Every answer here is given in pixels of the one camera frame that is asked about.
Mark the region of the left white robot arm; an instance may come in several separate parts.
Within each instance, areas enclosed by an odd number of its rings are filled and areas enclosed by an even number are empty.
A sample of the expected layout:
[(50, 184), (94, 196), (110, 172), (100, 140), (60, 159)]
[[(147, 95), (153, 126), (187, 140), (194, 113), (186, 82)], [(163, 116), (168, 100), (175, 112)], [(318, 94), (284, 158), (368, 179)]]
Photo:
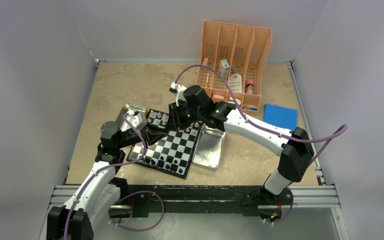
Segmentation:
[(45, 238), (47, 240), (92, 240), (101, 220), (109, 215), (113, 204), (122, 205), (135, 195), (151, 194), (165, 213), (162, 198), (151, 190), (129, 193), (125, 180), (112, 182), (118, 169), (126, 165), (121, 148), (142, 142), (146, 145), (141, 130), (146, 120), (127, 117), (123, 121), (129, 126), (122, 130), (114, 121), (101, 127), (101, 140), (96, 161), (85, 181), (62, 206), (53, 206), (47, 214)]

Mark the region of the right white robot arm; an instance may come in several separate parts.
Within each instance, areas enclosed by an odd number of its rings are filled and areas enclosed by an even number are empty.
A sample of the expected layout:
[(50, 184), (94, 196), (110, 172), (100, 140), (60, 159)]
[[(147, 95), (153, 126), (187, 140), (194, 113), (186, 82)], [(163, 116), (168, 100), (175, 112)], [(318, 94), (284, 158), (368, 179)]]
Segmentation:
[(260, 196), (268, 204), (280, 198), (291, 183), (302, 180), (311, 165), (314, 151), (307, 132), (280, 128), (242, 112), (232, 102), (214, 102), (199, 85), (185, 87), (171, 83), (169, 91), (176, 100), (169, 105), (169, 124), (172, 130), (183, 130), (201, 122), (211, 129), (233, 133), (253, 141), (278, 156), (277, 169), (263, 184)]

